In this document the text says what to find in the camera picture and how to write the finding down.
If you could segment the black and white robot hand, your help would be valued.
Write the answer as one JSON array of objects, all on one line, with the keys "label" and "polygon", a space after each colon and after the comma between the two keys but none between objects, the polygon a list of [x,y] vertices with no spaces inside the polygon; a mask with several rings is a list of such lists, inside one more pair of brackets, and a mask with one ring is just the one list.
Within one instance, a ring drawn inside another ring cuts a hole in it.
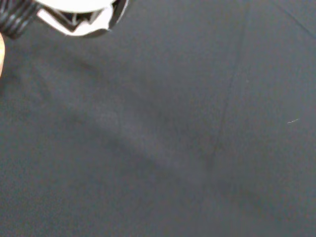
[{"label": "black and white robot hand", "polygon": [[36,19],[69,37],[98,37],[122,19],[131,0],[2,0],[0,32],[11,39]]}]

